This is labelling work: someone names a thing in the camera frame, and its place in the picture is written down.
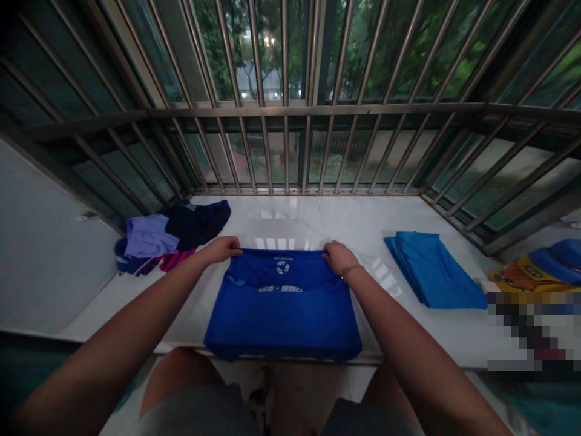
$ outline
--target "shorts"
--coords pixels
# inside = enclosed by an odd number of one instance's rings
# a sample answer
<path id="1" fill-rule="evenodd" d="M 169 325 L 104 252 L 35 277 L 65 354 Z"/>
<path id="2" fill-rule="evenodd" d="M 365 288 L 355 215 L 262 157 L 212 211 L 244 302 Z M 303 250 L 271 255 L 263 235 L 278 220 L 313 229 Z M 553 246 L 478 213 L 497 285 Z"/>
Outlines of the shorts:
<path id="1" fill-rule="evenodd" d="M 419 436 L 389 409 L 339 399 L 321 436 Z M 192 386 L 162 401 L 139 421 L 137 435 L 260 436 L 240 387 Z"/>

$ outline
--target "folded blue towel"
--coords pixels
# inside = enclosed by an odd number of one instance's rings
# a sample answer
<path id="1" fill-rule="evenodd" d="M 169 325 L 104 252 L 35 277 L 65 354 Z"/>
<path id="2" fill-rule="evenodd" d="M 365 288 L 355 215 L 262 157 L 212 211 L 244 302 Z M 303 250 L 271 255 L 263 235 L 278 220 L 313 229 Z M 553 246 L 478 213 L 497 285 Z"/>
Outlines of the folded blue towel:
<path id="1" fill-rule="evenodd" d="M 437 234 L 397 232 L 384 239 L 416 294 L 432 309 L 486 309 L 480 287 L 454 260 Z"/>

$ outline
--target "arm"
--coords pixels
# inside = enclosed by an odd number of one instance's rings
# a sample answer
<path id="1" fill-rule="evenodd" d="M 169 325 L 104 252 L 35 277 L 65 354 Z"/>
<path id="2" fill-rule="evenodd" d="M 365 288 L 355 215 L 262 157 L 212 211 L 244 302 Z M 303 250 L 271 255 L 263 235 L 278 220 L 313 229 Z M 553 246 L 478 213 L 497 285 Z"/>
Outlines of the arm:
<path id="1" fill-rule="evenodd" d="M 212 263 L 242 251 L 235 236 L 216 239 L 129 302 L 16 411 L 20 434 L 99 434 L 131 381 Z"/>
<path id="2" fill-rule="evenodd" d="M 324 249 L 337 274 L 359 264 L 337 241 Z M 350 270 L 346 280 L 426 434 L 510 435 L 458 365 L 364 268 Z"/>

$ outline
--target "white tile countertop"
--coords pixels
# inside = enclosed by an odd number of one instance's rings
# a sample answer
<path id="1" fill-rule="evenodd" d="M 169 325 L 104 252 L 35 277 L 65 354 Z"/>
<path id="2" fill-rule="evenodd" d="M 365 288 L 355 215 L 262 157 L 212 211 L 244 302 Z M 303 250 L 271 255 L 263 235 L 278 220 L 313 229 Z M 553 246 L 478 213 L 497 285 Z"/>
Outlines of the white tile countertop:
<path id="1" fill-rule="evenodd" d="M 232 215 L 221 235 L 238 236 L 243 248 L 322 249 L 325 242 L 345 243 L 381 286 L 464 368 L 486 368 L 494 358 L 526 358 L 518 341 L 495 326 L 484 311 L 437 310 L 420 304 L 387 249 L 383 238 L 397 231 L 438 233 L 469 276 L 484 278 L 498 266 L 418 197 L 196 196 L 193 204 L 228 200 Z M 198 345 L 212 314 L 229 262 L 212 265 L 166 333 L 158 351 Z M 86 340 L 121 307 L 164 274 L 115 277 L 58 337 Z M 363 352 L 361 363 L 378 363 L 381 350 L 361 307 L 352 295 Z"/>

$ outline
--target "wall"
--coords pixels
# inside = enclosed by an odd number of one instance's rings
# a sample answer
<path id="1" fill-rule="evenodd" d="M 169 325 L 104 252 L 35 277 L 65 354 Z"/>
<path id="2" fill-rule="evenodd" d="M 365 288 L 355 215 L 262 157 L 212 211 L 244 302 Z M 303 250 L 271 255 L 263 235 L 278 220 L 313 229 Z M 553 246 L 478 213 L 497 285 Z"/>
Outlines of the wall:
<path id="1" fill-rule="evenodd" d="M 577 209 L 575 212 L 561 218 L 560 222 L 542 228 L 537 233 L 501 251 L 499 253 L 500 259 L 503 262 L 511 262 L 530 251 L 550 246 L 563 239 L 581 239 L 581 230 L 569 227 L 566 223 L 570 222 L 581 222 L 581 209 Z"/>
<path id="2" fill-rule="evenodd" d="M 0 328 L 60 333 L 116 273 L 118 233 L 0 140 Z"/>

